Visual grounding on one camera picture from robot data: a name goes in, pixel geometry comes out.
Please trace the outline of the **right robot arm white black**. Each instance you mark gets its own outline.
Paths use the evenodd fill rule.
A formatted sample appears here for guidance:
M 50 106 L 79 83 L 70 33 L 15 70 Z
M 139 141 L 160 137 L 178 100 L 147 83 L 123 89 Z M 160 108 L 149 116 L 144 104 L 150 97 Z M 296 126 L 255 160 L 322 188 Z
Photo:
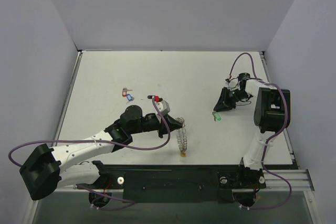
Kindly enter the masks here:
M 274 139 L 289 126 L 290 91 L 251 78 L 248 73 L 241 73 L 237 77 L 236 87 L 222 88 L 214 111 L 230 111 L 238 106 L 238 102 L 256 98 L 253 119 L 257 130 L 247 153 L 241 159 L 240 170 L 234 175 L 236 184 L 246 187 L 253 179 L 259 179 Z

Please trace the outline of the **round metal keyring disc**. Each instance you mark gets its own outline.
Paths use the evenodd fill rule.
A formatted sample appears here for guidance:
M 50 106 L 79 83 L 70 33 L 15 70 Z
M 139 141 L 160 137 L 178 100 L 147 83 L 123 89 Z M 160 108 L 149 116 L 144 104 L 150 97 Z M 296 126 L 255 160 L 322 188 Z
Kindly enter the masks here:
M 185 120 L 183 118 L 176 118 L 176 120 L 183 123 L 183 128 L 176 130 L 176 139 L 179 146 L 180 153 L 187 150 L 187 136 L 185 129 Z

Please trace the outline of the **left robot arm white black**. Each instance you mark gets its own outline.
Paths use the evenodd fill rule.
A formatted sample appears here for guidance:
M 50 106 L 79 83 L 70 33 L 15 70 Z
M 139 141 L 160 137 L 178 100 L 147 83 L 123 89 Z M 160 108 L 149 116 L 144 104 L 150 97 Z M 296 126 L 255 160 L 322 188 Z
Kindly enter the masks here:
M 131 105 L 113 124 L 85 140 L 35 147 L 19 170 L 31 199 L 43 199 L 59 187 L 74 184 L 102 188 L 108 182 L 107 173 L 84 161 L 129 146 L 133 134 L 157 131 L 163 137 L 183 127 L 182 122 L 169 116 L 170 109 L 164 102 L 155 103 L 154 108 L 156 112 L 143 115 L 138 105 Z

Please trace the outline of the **green tag key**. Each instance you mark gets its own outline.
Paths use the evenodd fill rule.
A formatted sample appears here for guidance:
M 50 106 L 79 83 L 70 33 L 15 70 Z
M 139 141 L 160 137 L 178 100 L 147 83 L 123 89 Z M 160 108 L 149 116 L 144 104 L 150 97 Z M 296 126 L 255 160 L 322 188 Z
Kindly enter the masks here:
M 214 121 L 220 121 L 221 120 L 221 116 L 216 111 L 213 111 L 212 115 L 213 115 Z

